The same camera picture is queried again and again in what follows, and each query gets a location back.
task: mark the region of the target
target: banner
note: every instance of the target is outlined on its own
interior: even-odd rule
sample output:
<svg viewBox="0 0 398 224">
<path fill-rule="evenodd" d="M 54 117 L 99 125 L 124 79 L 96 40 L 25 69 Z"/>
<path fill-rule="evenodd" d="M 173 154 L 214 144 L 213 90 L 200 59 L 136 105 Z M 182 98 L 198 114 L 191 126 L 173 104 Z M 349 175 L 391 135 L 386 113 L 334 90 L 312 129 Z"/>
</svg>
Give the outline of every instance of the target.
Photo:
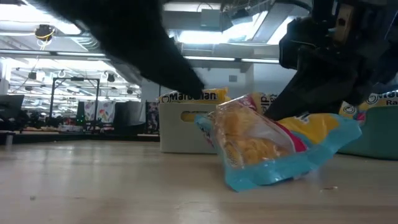
<svg viewBox="0 0 398 224">
<path fill-rule="evenodd" d="M 146 102 L 146 134 L 159 134 L 159 104 Z"/>
<path fill-rule="evenodd" d="M 102 123 L 112 123 L 114 119 L 115 101 L 99 101 L 97 108 L 97 120 Z M 85 120 L 94 120 L 95 101 L 85 102 Z"/>
</svg>

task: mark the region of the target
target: snack packaging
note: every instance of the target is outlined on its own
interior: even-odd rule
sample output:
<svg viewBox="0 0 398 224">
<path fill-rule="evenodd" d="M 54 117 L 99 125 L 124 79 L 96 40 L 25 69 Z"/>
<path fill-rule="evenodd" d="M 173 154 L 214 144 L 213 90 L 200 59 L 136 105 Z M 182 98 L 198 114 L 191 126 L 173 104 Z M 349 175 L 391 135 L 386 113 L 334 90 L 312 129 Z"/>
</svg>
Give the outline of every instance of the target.
<svg viewBox="0 0 398 224">
<path fill-rule="evenodd" d="M 277 97 L 278 95 L 275 94 L 255 92 L 241 96 L 235 100 L 249 107 L 250 109 L 257 111 L 259 114 L 265 114 L 268 107 Z"/>
<path fill-rule="evenodd" d="M 192 97 L 173 91 L 159 97 L 159 103 L 205 103 L 205 104 L 220 104 L 231 100 L 226 94 L 228 88 L 203 90 L 203 94 L 199 100 L 194 100 Z"/>
<path fill-rule="evenodd" d="M 352 106 L 346 102 L 343 102 L 339 114 L 345 118 L 351 118 L 358 121 L 360 124 L 363 124 L 365 122 L 366 112 L 368 109 L 373 107 L 397 105 L 398 92 L 396 91 L 379 95 L 372 93 L 369 98 L 359 106 Z"/>
<path fill-rule="evenodd" d="M 223 161 L 226 183 L 238 192 L 317 169 L 361 135 L 356 121 L 337 114 L 306 114 L 275 122 L 258 113 L 254 103 L 238 99 L 195 117 Z"/>
</svg>

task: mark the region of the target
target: desk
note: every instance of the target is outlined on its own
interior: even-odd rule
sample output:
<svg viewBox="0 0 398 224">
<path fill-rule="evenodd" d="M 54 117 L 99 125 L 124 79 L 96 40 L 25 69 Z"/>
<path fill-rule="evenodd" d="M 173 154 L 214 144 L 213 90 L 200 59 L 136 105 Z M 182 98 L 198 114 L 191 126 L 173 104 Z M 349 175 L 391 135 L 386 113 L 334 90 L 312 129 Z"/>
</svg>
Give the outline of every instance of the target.
<svg viewBox="0 0 398 224">
<path fill-rule="evenodd" d="M 215 155 L 163 154 L 156 142 L 18 144 L 0 151 L 0 223 L 396 224 L 397 170 L 336 156 L 302 179 L 236 193 Z"/>
<path fill-rule="evenodd" d="M 6 150 L 7 151 L 11 151 L 12 150 L 12 140 L 13 140 L 15 135 L 16 135 L 16 133 L 14 131 L 3 131 L 3 130 L 0 130 L 0 136 L 6 136 L 6 142 L 4 144 L 6 146 Z"/>
</svg>

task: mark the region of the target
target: blue chip bag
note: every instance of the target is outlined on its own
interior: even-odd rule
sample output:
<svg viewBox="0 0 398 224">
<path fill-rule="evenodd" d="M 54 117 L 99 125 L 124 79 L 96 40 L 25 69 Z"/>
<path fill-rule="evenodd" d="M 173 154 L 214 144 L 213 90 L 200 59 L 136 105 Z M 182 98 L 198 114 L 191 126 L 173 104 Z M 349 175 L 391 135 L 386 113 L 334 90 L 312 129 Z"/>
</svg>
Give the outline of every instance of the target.
<svg viewBox="0 0 398 224">
<path fill-rule="evenodd" d="M 337 114 L 308 114 L 276 123 L 234 101 L 218 105 L 208 116 L 197 115 L 195 124 L 221 157 L 225 181 L 237 192 L 317 169 L 361 135 L 356 121 Z M 286 130 L 302 141 L 304 151 Z"/>
</svg>

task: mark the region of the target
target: cardboard box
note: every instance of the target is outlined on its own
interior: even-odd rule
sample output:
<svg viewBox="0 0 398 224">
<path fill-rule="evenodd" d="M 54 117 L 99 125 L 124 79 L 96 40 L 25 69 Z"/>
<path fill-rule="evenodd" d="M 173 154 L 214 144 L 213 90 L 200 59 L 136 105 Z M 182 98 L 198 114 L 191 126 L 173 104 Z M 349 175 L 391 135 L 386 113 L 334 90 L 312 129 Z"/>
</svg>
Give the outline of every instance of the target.
<svg viewBox="0 0 398 224">
<path fill-rule="evenodd" d="M 191 103 L 160 103 L 160 150 L 174 153 L 216 154 L 207 143 L 203 133 L 194 122 L 185 122 L 181 115 L 205 114 L 216 109 L 216 105 Z"/>
</svg>

